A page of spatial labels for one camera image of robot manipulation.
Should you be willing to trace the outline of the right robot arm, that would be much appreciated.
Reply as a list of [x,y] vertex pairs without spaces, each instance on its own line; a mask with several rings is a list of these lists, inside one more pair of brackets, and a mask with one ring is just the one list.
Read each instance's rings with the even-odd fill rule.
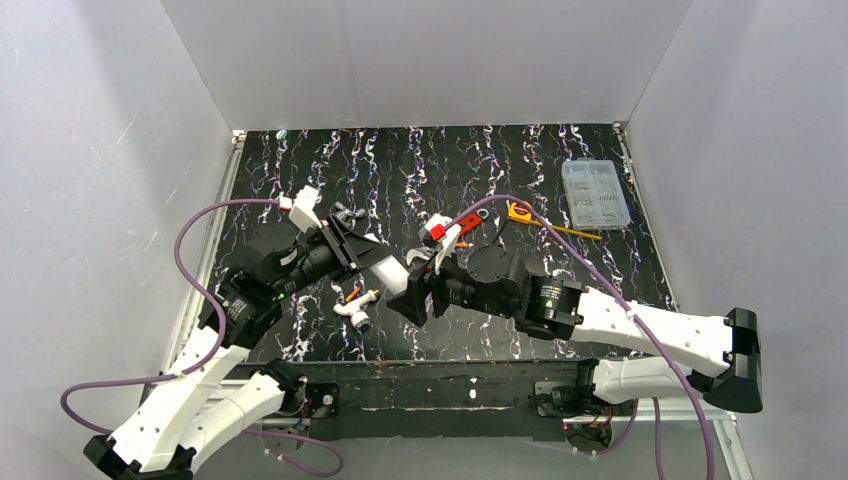
[[736,307],[702,316],[619,302],[597,288],[530,269],[496,245],[472,252],[465,265],[438,252],[423,268],[421,286],[440,316],[450,307],[512,320],[540,340],[619,346],[636,360],[599,360],[572,387],[606,404],[688,392],[730,412],[764,408],[761,342],[755,312]]

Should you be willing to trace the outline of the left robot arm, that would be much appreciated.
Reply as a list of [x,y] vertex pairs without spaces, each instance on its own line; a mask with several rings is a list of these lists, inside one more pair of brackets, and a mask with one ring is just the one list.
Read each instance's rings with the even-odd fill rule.
[[225,377],[282,317],[281,303],[325,279],[371,271],[393,294],[408,270],[390,248],[335,217],[305,231],[287,223],[257,227],[239,264],[204,306],[179,357],[122,425],[93,436],[84,456],[111,479],[191,479],[223,445],[287,403],[305,378],[284,360],[259,368],[235,394],[204,405]]

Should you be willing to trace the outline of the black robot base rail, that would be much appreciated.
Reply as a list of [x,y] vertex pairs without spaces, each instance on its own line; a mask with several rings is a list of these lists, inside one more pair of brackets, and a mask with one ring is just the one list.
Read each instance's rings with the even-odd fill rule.
[[299,425],[324,441],[357,438],[530,437],[558,441],[563,420],[534,398],[587,378],[586,360],[295,362],[297,401],[255,427]]

